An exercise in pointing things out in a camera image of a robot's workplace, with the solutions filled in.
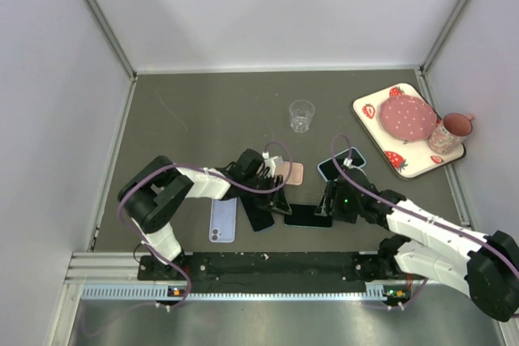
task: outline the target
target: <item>floral mug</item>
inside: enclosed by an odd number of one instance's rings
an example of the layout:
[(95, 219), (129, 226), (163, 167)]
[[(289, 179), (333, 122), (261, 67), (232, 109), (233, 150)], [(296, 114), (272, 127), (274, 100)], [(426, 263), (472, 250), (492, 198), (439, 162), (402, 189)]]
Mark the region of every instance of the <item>floral mug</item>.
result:
[(436, 125), (429, 138), (429, 147), (438, 154), (449, 154), (454, 148), (472, 133), (474, 115), (450, 113)]

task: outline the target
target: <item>pink plate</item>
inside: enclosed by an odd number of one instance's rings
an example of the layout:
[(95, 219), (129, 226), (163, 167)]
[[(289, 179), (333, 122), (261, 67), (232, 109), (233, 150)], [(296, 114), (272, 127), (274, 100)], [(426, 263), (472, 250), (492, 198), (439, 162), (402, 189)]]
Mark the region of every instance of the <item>pink plate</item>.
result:
[(409, 95), (391, 96), (380, 105), (380, 124), (390, 135), (405, 141), (431, 136), (436, 114), (425, 101)]

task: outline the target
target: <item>white wall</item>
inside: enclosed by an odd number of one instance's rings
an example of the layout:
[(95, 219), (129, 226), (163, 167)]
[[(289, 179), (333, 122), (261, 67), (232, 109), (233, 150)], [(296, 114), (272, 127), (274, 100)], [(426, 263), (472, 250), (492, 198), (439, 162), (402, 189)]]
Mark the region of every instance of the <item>white wall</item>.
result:
[(129, 86), (82, 0), (0, 0), (0, 343), (43, 344)]
[(421, 64), (456, 0), (97, 0), (137, 70)]
[(429, 80), (440, 110), (475, 114), (467, 157), (457, 163), (479, 228), (519, 239), (519, 7), (472, 0)]

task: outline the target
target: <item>strawberry print tray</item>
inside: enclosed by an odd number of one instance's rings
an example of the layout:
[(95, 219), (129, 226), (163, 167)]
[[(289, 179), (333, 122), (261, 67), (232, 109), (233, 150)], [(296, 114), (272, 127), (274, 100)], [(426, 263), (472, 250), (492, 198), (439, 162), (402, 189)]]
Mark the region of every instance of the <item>strawberry print tray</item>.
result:
[(403, 178), (417, 177), (465, 156), (463, 144), (449, 154), (439, 156), (429, 148), (426, 139), (408, 142), (393, 138), (387, 133), (380, 124), (380, 105), (390, 96), (401, 94), (422, 99), (413, 86), (400, 83), (361, 97), (353, 103), (355, 114), (399, 176)]

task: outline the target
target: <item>pink smartphone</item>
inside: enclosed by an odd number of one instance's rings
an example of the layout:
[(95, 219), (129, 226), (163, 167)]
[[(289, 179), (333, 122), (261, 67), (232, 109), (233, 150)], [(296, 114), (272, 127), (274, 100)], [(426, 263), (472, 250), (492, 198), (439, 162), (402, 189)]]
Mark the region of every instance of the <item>pink smartphone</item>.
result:
[[(289, 172), (290, 162), (284, 162), (283, 165), (276, 167), (275, 174), (282, 175), (286, 177)], [(300, 186), (302, 184), (302, 164), (298, 162), (294, 162), (292, 164), (292, 174), (290, 174), (290, 178), (286, 183), (288, 186)]]

